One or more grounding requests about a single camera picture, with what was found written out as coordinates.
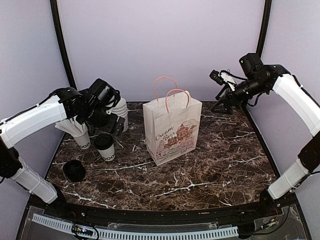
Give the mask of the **stack of white paper cups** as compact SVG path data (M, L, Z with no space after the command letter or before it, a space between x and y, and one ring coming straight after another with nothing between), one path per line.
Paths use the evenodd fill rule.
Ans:
M117 103L115 107L111 109L111 112L125 119L123 131L126 132L128 130L128 106L126 100L121 97L120 101Z

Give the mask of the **single black cup lid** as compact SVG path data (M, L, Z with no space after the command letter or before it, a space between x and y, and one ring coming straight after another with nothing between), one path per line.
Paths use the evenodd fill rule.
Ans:
M94 139L93 143L97 150L103 151L109 149L114 144L114 139L111 135L102 133Z

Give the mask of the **single white paper cup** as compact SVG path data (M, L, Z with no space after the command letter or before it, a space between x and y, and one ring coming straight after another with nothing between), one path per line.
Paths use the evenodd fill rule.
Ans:
M113 161L116 157L114 144L103 147L96 147L102 159L106 162Z

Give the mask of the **stack of black lids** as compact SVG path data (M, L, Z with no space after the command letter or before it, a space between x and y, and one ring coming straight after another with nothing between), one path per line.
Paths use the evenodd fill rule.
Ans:
M65 176L71 182L81 182L86 175L86 170L79 160L73 159L66 162L62 168Z

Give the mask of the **printed paper takeout bag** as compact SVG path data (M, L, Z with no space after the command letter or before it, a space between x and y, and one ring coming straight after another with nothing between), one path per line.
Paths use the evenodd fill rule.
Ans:
M144 103L143 122L146 149L157 166L196 149L203 103L187 90L175 88Z

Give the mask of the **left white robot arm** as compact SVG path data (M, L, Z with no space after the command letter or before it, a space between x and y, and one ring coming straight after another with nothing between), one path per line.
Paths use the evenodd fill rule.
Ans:
M118 135L123 130L124 118L107 113L107 106L115 107L120 101L119 90L106 85L77 91L72 87L54 90L42 102L0 122L0 176L11 179L43 202L60 218L71 213L63 194L43 179L19 156L15 145L49 125L75 118L82 124L105 128Z

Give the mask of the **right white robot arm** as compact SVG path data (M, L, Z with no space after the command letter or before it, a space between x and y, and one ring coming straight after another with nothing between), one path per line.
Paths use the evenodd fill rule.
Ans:
M210 73L210 78L223 87L216 96L217 102L212 112L217 113L217 107L223 105L224 113L231 114L232 107L238 108L252 97L259 98L264 93L274 91L297 113L312 136L295 162L260 193L255 213L266 217L274 210L275 200L295 189L320 165L320 106L306 93L297 78L281 65L258 63L244 65L242 69L246 78L239 84L225 70L213 70Z

